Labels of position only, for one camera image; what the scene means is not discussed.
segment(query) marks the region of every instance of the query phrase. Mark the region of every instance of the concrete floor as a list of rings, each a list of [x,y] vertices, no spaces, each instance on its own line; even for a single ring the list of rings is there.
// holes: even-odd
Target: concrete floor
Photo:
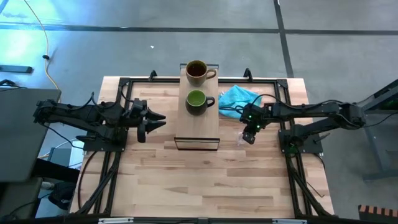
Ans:
[[[31,0],[44,24],[118,27],[277,29],[272,0]],[[393,0],[280,0],[286,29],[396,30]],[[36,23],[22,1],[10,0],[0,23]],[[279,34],[50,31],[49,73],[62,101],[85,102],[105,75],[178,75],[179,63],[200,58],[221,76],[286,78]],[[53,88],[44,74],[45,39],[38,30],[0,29],[0,64],[34,67],[31,75],[0,73],[29,88]],[[398,35],[287,35],[294,77],[304,78],[311,103],[359,101],[398,76]],[[53,124],[67,138],[83,131]],[[358,218],[359,204],[398,209],[398,179],[364,183],[376,171],[364,132],[335,130],[323,141],[335,213]],[[40,154],[63,142],[48,132]]]

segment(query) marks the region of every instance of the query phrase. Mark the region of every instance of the mug handle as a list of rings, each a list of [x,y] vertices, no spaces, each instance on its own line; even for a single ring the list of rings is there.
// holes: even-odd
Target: mug handle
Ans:
[[[209,72],[213,72],[214,74],[212,74],[212,75],[210,75],[210,76],[207,76],[207,74],[209,74]],[[216,75],[217,75],[217,72],[216,72],[215,69],[209,69],[209,70],[207,70],[207,72],[206,72],[206,79],[214,78]]]
[[[207,104],[207,107],[211,107],[211,106],[214,105],[214,103],[216,103],[216,100],[215,100],[214,97],[212,97],[212,96],[206,96],[206,102],[207,102],[208,100],[211,100],[212,102],[211,102],[211,103],[208,103],[208,104]]]

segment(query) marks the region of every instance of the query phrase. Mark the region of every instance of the brown mug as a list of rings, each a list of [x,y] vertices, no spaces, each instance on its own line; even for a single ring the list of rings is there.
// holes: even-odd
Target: brown mug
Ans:
[[[201,86],[207,79],[214,78],[217,74],[215,69],[207,69],[206,63],[201,60],[189,62],[185,69],[185,73],[187,74],[189,83],[196,87]]]

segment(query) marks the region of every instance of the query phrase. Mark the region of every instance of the green mug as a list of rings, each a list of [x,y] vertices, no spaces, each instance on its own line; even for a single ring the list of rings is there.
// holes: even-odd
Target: green mug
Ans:
[[[203,114],[208,107],[214,105],[216,100],[212,96],[206,96],[204,92],[200,90],[192,90],[188,93],[185,99],[185,107],[187,111],[195,116]]]

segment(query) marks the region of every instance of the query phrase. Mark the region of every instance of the wooden table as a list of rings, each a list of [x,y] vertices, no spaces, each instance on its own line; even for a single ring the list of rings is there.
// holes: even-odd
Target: wooden table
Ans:
[[[114,101],[119,78],[104,77],[100,101]],[[287,80],[292,104],[308,103],[304,80]],[[232,86],[220,83],[219,92]],[[274,94],[272,85],[239,86],[256,93]],[[174,143],[178,83],[135,83],[132,90],[132,97],[147,100],[152,111],[166,115],[167,124],[148,134],[145,144],[138,143],[136,129],[130,129],[119,166],[112,216],[294,217],[285,158],[277,139],[279,124],[270,124],[258,133],[254,145],[238,145],[238,133],[244,125],[220,115],[221,142],[217,152],[178,151]],[[275,101],[263,97],[262,102]],[[310,118],[296,119],[300,124],[311,122]],[[83,203],[98,185],[103,156],[104,153],[97,153],[88,164],[81,185]],[[333,213],[322,163],[314,155],[303,154],[303,164],[308,183],[325,196],[321,198],[310,190]],[[105,189],[101,211],[107,194]],[[298,194],[304,211],[302,194]],[[77,197],[74,197],[71,212],[76,210]]]

